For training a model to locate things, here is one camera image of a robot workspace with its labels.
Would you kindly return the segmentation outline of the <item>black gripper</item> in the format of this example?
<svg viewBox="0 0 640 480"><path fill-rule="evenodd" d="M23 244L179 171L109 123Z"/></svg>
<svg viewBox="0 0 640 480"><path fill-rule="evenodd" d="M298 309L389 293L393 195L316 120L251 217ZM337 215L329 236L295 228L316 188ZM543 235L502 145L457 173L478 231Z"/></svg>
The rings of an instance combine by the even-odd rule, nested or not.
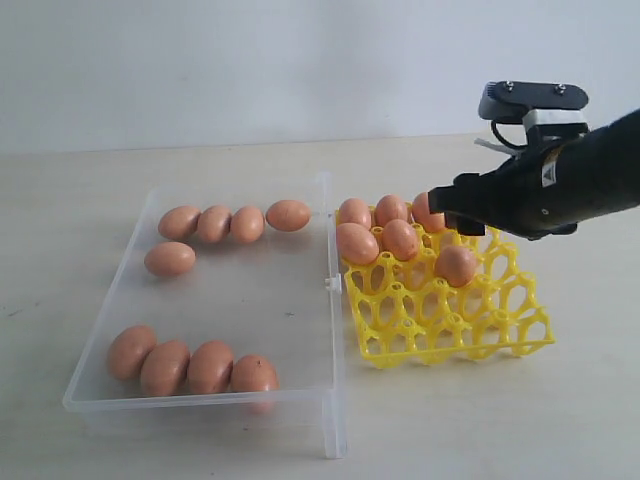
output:
<svg viewBox="0 0 640 480"><path fill-rule="evenodd" d="M428 192L431 212L465 236L483 236L487 227L530 240L568 235L580 222L639 205L639 143L587 135L502 180L496 172L461 173ZM493 189L495 200L479 191Z"/></svg>

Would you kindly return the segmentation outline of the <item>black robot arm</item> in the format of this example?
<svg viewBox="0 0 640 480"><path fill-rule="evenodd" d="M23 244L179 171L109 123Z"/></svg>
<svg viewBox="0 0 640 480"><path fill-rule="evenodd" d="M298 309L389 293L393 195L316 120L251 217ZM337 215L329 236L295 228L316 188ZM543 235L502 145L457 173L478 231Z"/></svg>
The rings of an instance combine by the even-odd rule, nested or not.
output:
<svg viewBox="0 0 640 480"><path fill-rule="evenodd" d="M530 146L497 169L463 173L428 194L447 227L493 227L528 240L569 235L579 223L639 204L639 113L573 139Z"/></svg>

